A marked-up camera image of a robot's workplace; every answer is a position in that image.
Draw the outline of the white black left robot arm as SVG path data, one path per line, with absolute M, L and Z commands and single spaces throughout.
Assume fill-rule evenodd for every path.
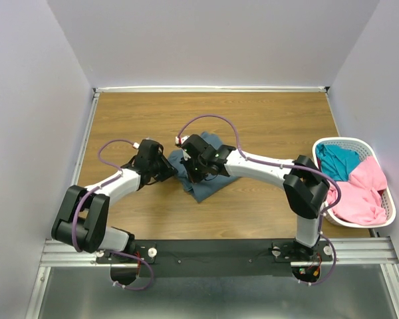
M 79 253 L 111 252 L 121 263 L 138 256 L 132 233 L 107 226 L 109 209 L 127 195 L 175 176 L 176 169 L 164 156 L 159 142 L 144 139 L 139 144 L 127 143 L 137 154 L 122 166 L 98 154 L 102 163 L 116 169 L 113 175 L 93 185 L 72 185 L 67 189 L 51 229 L 54 240 Z

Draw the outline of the grey-blue t-shirt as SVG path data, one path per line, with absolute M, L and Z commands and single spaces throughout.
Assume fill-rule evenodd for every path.
M 235 147 L 225 145 L 217 135 L 203 132 L 176 138 L 176 147 L 168 160 L 183 190 L 197 203 L 238 179 L 226 172 L 223 162 Z

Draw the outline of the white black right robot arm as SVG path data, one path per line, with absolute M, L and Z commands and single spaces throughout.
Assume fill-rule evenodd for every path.
M 314 163 L 306 156 L 296 160 L 277 160 L 268 165 L 269 158 L 241 155 L 233 146 L 218 149 L 207 142 L 185 141 L 181 163 L 188 177 L 197 183 L 208 175 L 246 177 L 281 188 L 291 211 L 297 215 L 297 230 L 286 249 L 273 243 L 272 253 L 280 251 L 291 261 L 311 261 L 317 255 L 320 239 L 321 207 L 326 199 L 329 183 L 319 175 Z

